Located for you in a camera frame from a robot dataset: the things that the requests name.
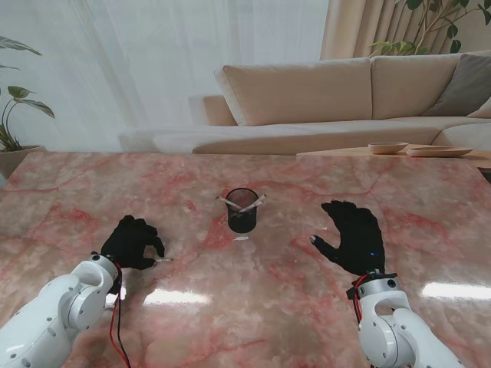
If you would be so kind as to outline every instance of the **gray cushion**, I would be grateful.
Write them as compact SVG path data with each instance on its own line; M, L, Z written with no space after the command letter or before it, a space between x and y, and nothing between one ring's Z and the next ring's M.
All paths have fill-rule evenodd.
M491 97L491 57L464 54L452 80L425 117L465 117Z

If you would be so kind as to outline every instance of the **black cup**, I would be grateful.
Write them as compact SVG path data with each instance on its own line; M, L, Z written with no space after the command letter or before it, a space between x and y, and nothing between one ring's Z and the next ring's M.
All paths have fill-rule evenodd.
M258 195L248 188L237 188L227 194L226 199L245 208L258 200ZM245 234L255 228L258 208L254 207L248 211L240 212L240 209L227 204L229 213L229 227L233 232Z

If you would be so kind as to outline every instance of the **black glove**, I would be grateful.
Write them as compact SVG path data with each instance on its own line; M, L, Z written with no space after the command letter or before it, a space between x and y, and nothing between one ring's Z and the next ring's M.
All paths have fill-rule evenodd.
M157 229L147 225L142 218L135 220L126 215L104 243L101 254L109 255L121 268L144 270L155 263L152 258L143 257L147 245L153 245L157 254L164 256L165 248L157 236Z
M369 209L359 209L351 202L332 201L321 205L341 234L339 248L333 248L317 235L311 243L329 261L344 270L362 276L375 269L385 272L385 251L378 221Z

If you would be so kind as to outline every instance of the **pink marble surface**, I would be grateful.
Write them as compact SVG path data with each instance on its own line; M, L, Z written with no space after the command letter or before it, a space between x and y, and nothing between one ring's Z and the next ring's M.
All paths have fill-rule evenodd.
M268 194L247 240L215 200L237 186ZM175 258L124 272L133 367L367 366L344 294L354 277L308 240L338 244L320 207L332 199L378 217L386 269L414 310L467 368L491 367L491 187L453 160L31 154L0 190L0 324L132 214ZM107 335L111 309L67 368L124 366Z

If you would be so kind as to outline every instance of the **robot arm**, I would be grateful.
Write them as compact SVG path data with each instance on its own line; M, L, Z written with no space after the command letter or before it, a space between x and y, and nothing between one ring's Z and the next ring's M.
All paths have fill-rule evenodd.
M117 279L112 261L92 255L71 274L46 284L0 330L0 367L61 367L77 335L102 315Z
M379 275L358 288L362 318L358 326L361 348L378 368L463 368L463 364L409 305L395 275ZM392 308L379 316L375 307Z

